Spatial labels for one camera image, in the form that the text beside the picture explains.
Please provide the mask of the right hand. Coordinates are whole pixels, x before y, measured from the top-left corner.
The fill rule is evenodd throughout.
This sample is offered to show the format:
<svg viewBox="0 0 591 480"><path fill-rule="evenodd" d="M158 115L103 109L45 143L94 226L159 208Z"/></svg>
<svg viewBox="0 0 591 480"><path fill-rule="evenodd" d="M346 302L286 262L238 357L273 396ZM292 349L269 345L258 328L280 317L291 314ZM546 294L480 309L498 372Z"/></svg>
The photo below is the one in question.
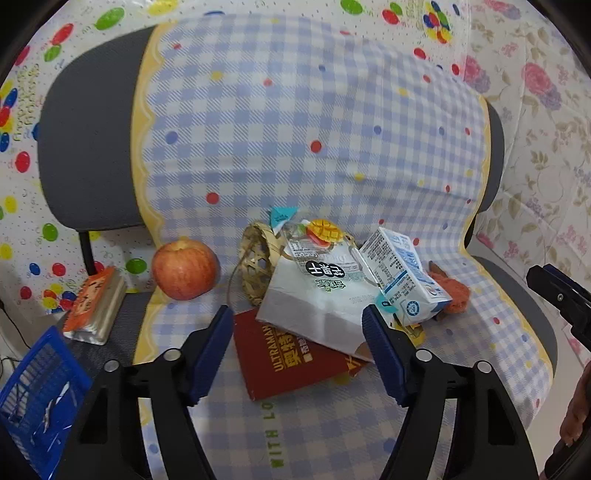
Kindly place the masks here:
<svg viewBox="0 0 591 480"><path fill-rule="evenodd" d="M583 424L589 415L590 401L587 397L587 387L590 385L590 370L591 363L588 362L577 382L560 427L560 438L567 446L572 446L580 438Z"/></svg>

